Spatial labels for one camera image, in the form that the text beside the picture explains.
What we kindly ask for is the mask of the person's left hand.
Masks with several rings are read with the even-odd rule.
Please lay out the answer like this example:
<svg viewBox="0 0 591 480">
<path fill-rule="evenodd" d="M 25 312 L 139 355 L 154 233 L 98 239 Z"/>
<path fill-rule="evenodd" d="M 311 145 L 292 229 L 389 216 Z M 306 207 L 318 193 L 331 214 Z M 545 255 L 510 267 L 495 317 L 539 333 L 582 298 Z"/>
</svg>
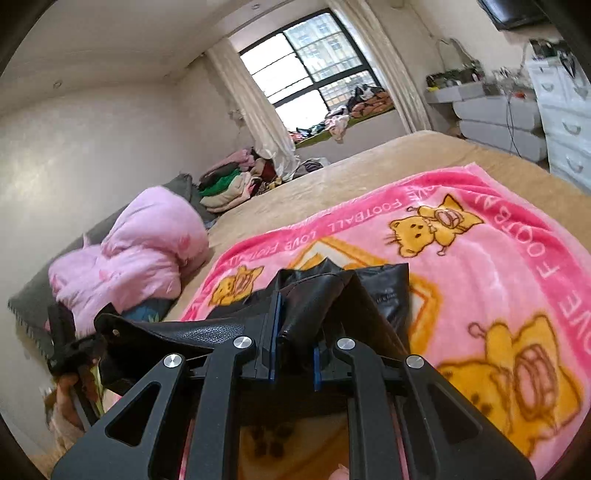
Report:
<svg viewBox="0 0 591 480">
<path fill-rule="evenodd" d="M 74 404 L 74 387 L 77 383 L 81 383 L 82 392 L 90 402 L 99 400 L 94 376 L 88 371 L 81 375 L 70 374 L 57 378 L 55 406 L 68 423 L 82 430 L 83 423 Z"/>
</svg>

